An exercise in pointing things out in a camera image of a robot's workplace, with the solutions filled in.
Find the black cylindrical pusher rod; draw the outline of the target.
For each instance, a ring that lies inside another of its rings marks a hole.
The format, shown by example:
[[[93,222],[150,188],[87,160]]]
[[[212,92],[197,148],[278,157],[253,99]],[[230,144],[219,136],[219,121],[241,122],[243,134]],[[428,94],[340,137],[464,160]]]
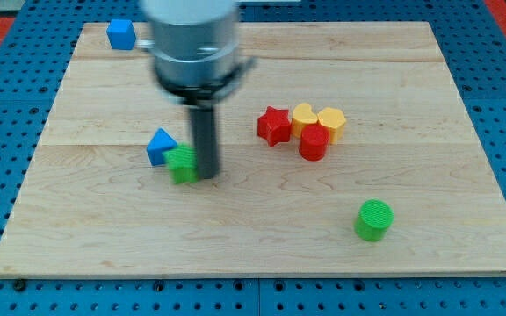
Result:
[[[199,177],[212,179],[220,169],[214,108],[193,106],[189,115]]]

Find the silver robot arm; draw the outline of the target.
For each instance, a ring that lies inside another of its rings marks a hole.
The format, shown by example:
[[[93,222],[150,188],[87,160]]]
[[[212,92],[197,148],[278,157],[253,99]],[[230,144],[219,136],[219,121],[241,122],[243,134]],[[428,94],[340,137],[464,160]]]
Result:
[[[241,54],[235,0],[141,0],[157,83],[188,109],[199,177],[220,172],[216,106],[255,64]]]

